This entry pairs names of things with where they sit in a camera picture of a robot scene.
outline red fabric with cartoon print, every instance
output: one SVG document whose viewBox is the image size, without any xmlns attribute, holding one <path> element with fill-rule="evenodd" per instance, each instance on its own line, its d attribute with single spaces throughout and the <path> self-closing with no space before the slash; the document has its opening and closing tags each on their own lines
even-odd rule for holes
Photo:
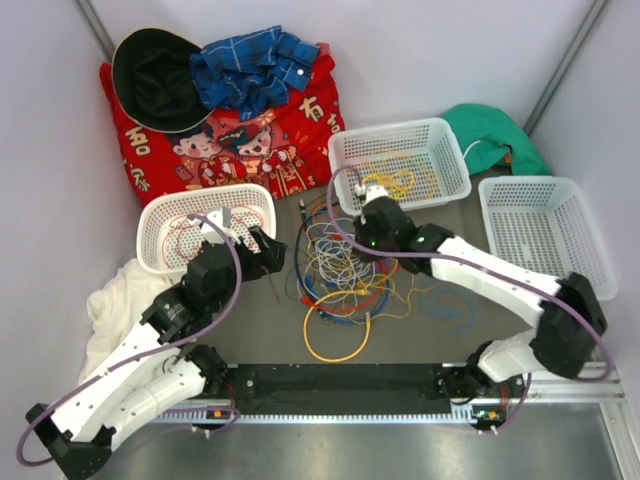
<svg viewBox="0 0 640 480">
<path fill-rule="evenodd" d="M 201 125 L 180 134 L 147 130 L 127 117 L 113 90 L 111 65 L 100 67 L 129 182 L 145 206 L 166 193 L 252 182 L 275 199 L 326 185 L 331 177 L 327 142 L 342 129 L 335 63 L 326 44 L 304 92 L 290 91 L 287 105 L 247 122 L 216 109 Z"/>
</svg>

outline blue plaid shirt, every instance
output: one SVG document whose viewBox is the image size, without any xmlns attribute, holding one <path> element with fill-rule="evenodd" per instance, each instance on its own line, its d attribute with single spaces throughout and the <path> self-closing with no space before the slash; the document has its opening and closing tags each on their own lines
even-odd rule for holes
<svg viewBox="0 0 640 480">
<path fill-rule="evenodd" d="M 242 121 L 304 91 L 319 47 L 280 26 L 210 43 L 191 55 L 191 75 L 207 108 L 237 108 Z"/>
</svg>

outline white cloth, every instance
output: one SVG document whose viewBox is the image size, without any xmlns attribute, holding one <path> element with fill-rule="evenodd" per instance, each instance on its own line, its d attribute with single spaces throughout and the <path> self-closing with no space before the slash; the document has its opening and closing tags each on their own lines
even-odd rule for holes
<svg viewBox="0 0 640 480">
<path fill-rule="evenodd" d="M 156 295 L 172 283 L 168 277 L 147 272 L 134 258 L 102 290 L 89 296 L 87 312 L 93 320 L 94 333 L 87 343 L 81 382 L 122 342 Z"/>
</svg>

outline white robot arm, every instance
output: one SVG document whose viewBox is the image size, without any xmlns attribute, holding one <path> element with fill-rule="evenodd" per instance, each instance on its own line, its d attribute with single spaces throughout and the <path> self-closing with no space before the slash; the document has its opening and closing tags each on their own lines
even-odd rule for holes
<svg viewBox="0 0 640 480">
<path fill-rule="evenodd" d="M 211 216 L 201 223 L 206 241 L 187 273 L 154 299 L 140 322 L 90 375 L 86 388 L 63 397 L 53 411 L 38 404 L 27 413 L 27 421 L 69 480 L 92 476 L 132 433 L 173 405 L 204 391 L 215 395 L 222 387 L 227 365 L 213 347 L 198 345 L 167 373 L 136 388 L 146 373 L 180 354 L 179 348 L 172 348 L 175 342 L 188 341 L 211 324 L 212 315 L 231 298 L 238 273 L 242 281 L 251 281 L 282 270 L 286 245 L 251 227 L 257 253 L 231 235 L 241 267 L 237 272 L 233 254 L 219 243 L 220 234 L 228 233 L 228 218 L 223 209 Z M 210 224 L 218 222 L 220 234 L 214 238 L 211 232 L 216 229 Z M 160 346 L 161 351 L 139 356 Z"/>
<path fill-rule="evenodd" d="M 416 227 L 381 186 L 359 188 L 364 200 L 362 214 L 354 222 L 355 238 L 359 244 L 387 252 L 434 253 L 456 257 L 460 261 L 400 255 L 398 260 L 411 273 L 423 273 L 460 285 L 504 306 L 531 327 L 506 340 L 482 345 L 470 357 L 471 365 L 463 383 L 500 383 L 515 375 L 540 370 L 549 370 L 565 378 L 578 376 L 593 351 L 594 338 L 567 312 L 551 302 L 543 301 L 540 294 L 514 286 L 486 272 L 502 274 L 534 287 L 548 297 L 561 299 L 578 311 L 601 336 L 607 323 L 593 288 L 585 277 L 571 273 L 566 278 L 558 278 L 517 267 L 473 247 L 436 225 Z M 364 260 L 376 258 L 361 251 L 356 254 Z M 480 265 L 482 269 L 465 265 L 464 261 Z"/>
</svg>

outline white plastic basket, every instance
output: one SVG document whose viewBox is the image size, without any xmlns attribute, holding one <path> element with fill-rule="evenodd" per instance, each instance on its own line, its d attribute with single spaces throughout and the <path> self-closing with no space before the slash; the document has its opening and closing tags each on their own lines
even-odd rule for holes
<svg viewBox="0 0 640 480">
<path fill-rule="evenodd" d="M 188 224 L 190 213 L 206 214 L 214 207 L 231 209 L 231 227 L 252 250 L 257 245 L 248 228 L 260 225 L 276 236 L 276 213 L 269 192 L 250 183 L 223 185 L 158 197 L 142 211 L 136 254 L 142 267 L 161 275 L 183 274 L 202 244 L 200 228 Z"/>
<path fill-rule="evenodd" d="M 329 139 L 331 170 L 358 164 L 363 178 L 373 173 L 413 173 L 398 177 L 400 186 L 411 188 L 397 198 L 403 210 L 443 205 L 471 193 L 469 171 L 449 124 L 429 118 L 391 125 L 346 130 Z M 336 179 L 340 207 L 349 215 L 360 213 L 362 203 L 355 194 L 358 177 L 347 170 Z"/>
<path fill-rule="evenodd" d="M 534 272 L 587 277 L 599 300 L 618 293 L 580 187 L 558 177 L 487 178 L 478 186 L 491 253 Z"/>
</svg>

